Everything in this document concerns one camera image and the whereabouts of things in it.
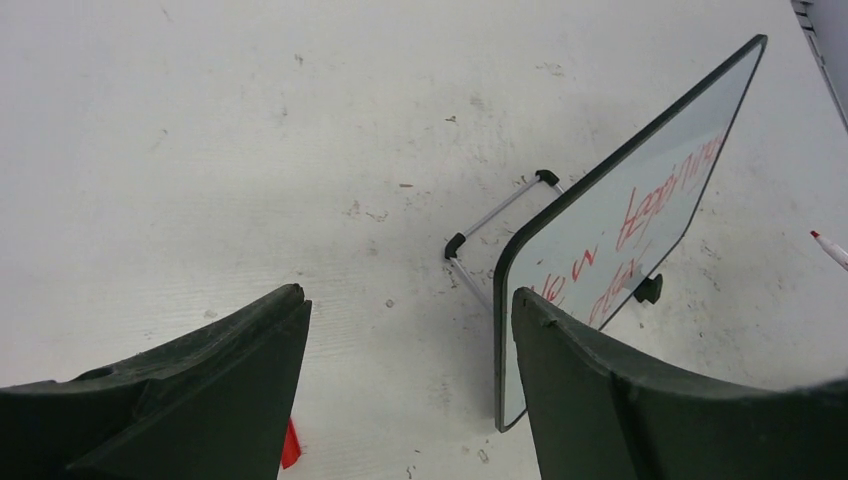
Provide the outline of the black framed small whiteboard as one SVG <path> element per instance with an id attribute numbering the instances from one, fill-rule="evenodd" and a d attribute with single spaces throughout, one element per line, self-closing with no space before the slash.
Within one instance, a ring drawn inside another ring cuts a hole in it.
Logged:
<path id="1" fill-rule="evenodd" d="M 513 340 L 512 297 L 528 288 L 596 330 L 631 299 L 655 302 L 659 266 L 699 209 L 767 49 L 757 34 L 569 187 L 539 170 L 557 196 L 506 242 L 485 293 L 493 318 L 494 424 L 505 433 L 527 407 Z"/>

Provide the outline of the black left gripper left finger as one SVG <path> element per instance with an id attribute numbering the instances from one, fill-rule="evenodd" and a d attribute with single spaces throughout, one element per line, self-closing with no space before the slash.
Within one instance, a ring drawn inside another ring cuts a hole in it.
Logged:
<path id="1" fill-rule="evenodd" d="M 1 391 L 5 479 L 273 479 L 310 325 L 281 286 L 70 381 Z"/>

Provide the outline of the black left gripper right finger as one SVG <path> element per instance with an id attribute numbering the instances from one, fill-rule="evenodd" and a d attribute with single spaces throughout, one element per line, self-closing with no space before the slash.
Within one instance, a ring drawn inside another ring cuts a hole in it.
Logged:
<path id="1" fill-rule="evenodd" d="M 512 329 L 545 479 L 843 479 L 847 383 L 770 391 L 707 377 L 577 321 L 533 291 Z"/>

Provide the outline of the red marker cap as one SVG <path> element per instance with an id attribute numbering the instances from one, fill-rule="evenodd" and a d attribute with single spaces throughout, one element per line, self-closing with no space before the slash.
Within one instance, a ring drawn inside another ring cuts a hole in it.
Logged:
<path id="1" fill-rule="evenodd" d="M 289 419 L 284 446 L 281 454 L 280 465 L 283 469 L 289 469 L 297 463 L 302 455 L 302 449 L 298 439 L 297 431 L 292 419 Z"/>

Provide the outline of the red capped whiteboard marker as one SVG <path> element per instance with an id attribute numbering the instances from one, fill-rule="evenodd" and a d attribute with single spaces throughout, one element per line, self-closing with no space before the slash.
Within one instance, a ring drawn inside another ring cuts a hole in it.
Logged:
<path id="1" fill-rule="evenodd" d="M 811 230 L 810 235 L 831 259 L 845 271 L 848 271 L 848 253 L 846 250 L 815 230 Z"/>

